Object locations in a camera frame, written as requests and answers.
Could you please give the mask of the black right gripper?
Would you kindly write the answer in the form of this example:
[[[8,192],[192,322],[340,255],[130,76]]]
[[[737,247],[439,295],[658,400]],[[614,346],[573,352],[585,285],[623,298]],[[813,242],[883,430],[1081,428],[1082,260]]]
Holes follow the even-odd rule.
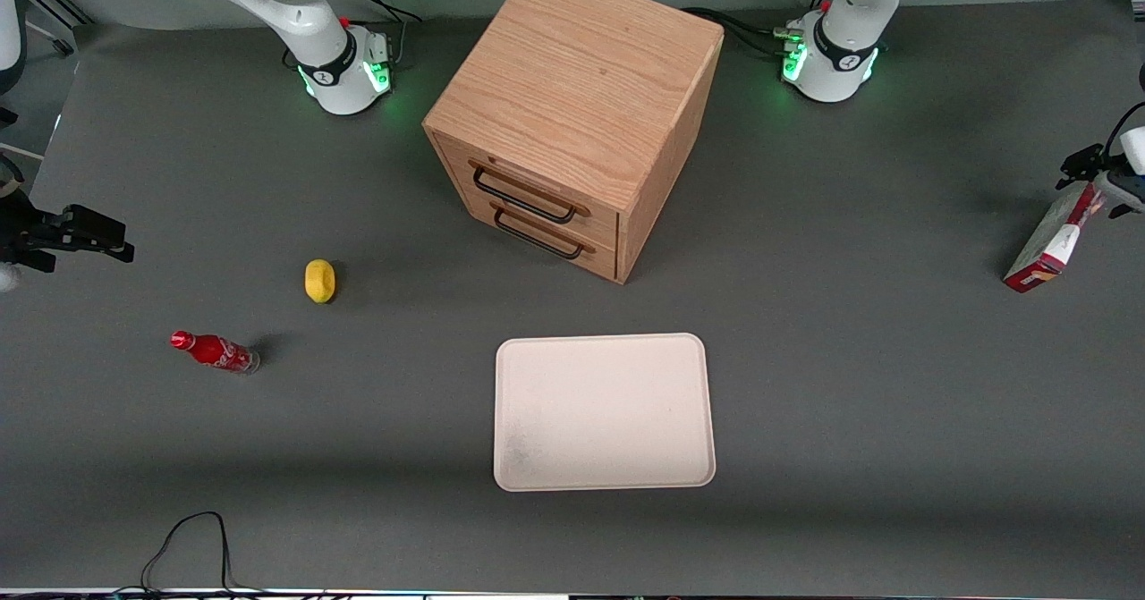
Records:
[[[24,191],[1,198],[1,250],[9,265],[54,273],[56,258],[45,250],[62,248],[61,244],[70,252],[95,252],[131,263],[135,247],[125,237],[126,224],[97,210],[69,205],[57,214],[37,208]]]

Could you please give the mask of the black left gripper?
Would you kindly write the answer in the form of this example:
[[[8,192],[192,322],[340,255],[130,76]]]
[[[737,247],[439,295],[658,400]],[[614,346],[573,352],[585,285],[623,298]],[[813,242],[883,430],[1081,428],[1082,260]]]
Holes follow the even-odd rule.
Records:
[[[1103,144],[1092,144],[1069,155],[1063,161],[1060,173],[1063,179],[1058,180],[1059,191],[1074,182],[1092,182],[1097,176],[1106,181],[1127,181],[1130,179],[1130,161],[1124,152],[1103,152]],[[1136,213],[1137,208],[1132,205],[1119,204],[1110,210],[1110,218]]]

